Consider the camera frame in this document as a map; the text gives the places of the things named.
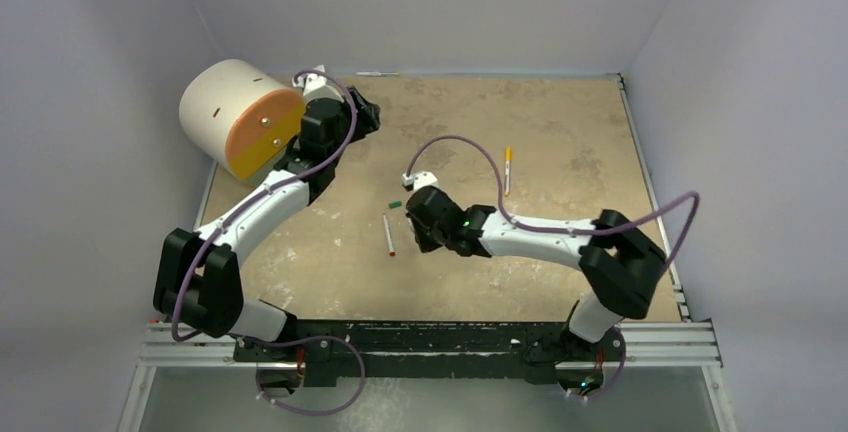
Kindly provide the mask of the white pen orange tip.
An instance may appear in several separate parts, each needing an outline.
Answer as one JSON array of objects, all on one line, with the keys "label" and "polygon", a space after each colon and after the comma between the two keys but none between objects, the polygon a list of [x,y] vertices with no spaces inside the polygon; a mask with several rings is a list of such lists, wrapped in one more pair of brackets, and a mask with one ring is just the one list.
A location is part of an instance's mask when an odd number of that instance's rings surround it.
[{"label": "white pen orange tip", "polygon": [[388,77],[400,77],[401,73],[396,71],[357,71],[355,72],[356,76],[359,77],[380,77],[380,78],[388,78]]}]

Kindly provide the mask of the white pen yellow tip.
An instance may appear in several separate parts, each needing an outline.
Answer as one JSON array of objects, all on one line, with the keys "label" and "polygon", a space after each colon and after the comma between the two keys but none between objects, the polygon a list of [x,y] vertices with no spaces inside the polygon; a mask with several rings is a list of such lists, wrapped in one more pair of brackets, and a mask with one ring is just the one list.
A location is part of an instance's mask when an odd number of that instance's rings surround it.
[{"label": "white pen yellow tip", "polygon": [[506,159],[504,164],[504,197],[508,197],[511,192],[511,160]]}]

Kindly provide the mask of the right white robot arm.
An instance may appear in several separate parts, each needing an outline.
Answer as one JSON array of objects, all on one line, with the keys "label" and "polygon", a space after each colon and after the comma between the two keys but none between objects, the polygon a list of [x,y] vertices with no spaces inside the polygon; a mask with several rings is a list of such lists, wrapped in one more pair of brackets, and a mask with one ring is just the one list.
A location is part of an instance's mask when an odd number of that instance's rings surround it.
[{"label": "right white robot arm", "polygon": [[508,219],[488,205],[461,208],[441,189],[424,186],[405,205],[419,249],[444,247],[462,257],[519,257],[581,272],[590,291],[578,301],[561,333],[564,351],[584,359],[624,319],[646,317],[666,254],[618,211],[595,219]]}]

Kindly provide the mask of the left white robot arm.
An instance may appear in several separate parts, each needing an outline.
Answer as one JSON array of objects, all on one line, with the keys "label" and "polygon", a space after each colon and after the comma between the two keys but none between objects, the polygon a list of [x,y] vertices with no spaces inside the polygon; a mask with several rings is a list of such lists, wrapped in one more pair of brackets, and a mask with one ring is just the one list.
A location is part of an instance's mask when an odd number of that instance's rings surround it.
[{"label": "left white robot arm", "polygon": [[343,145],[380,128],[379,105],[353,86],[342,100],[309,101],[299,132],[260,185],[230,211],[197,231],[176,228],[164,240],[153,307],[195,334],[259,340],[272,360],[297,351],[294,315],[246,297],[241,267],[285,220],[311,205],[332,183]]}]

